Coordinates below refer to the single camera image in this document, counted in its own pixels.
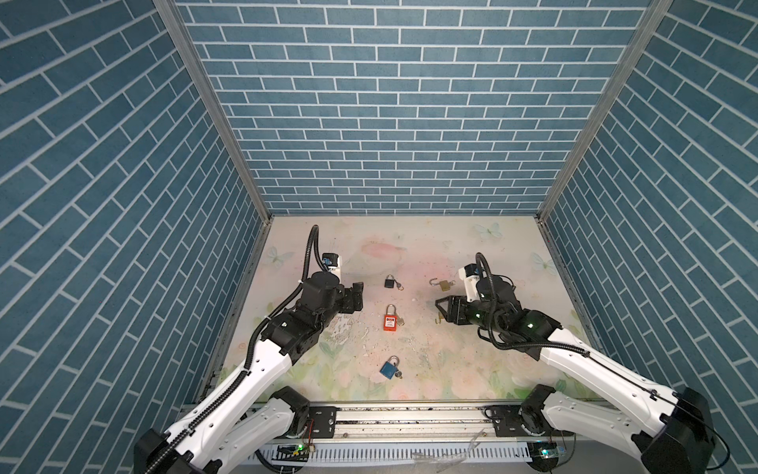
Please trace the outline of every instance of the padlock label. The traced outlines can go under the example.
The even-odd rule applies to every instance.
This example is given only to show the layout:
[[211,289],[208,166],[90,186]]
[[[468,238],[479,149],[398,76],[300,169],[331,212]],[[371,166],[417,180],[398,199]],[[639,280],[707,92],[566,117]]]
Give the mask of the padlock label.
[[392,315],[384,316],[384,330],[385,331],[397,330],[397,316],[392,316]]

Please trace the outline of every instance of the floral tabletop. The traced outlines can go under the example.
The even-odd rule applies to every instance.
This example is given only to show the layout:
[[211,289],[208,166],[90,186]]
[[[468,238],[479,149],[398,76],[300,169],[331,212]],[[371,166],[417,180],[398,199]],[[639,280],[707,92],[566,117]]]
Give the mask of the floral tabletop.
[[[277,217],[240,314],[222,377],[245,358],[261,319],[297,285],[310,227],[320,228],[322,252],[342,257],[342,283],[365,282],[364,309],[337,315],[318,344],[262,395],[291,385],[313,401],[492,400],[524,398],[536,384],[571,397],[595,397],[557,369],[480,340],[473,325],[436,323],[434,300],[465,294],[457,270],[482,252],[493,273],[508,275],[524,308],[539,309],[584,341],[569,295],[529,217],[371,216]],[[312,260],[311,270],[316,267]],[[403,291],[384,287],[394,275]],[[431,278],[456,281],[450,291]],[[388,304],[405,324],[384,331]],[[398,356],[402,379],[379,373]]]

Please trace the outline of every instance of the brick wall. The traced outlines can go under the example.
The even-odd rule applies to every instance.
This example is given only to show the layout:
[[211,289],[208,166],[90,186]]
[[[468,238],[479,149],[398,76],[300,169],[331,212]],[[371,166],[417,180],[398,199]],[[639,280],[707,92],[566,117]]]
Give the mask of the brick wall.
[[268,205],[534,214],[648,0],[180,7]]
[[0,472],[129,472],[258,226],[150,0],[0,3]]
[[758,470],[756,22],[675,0],[548,219],[606,352],[709,398],[724,472]]

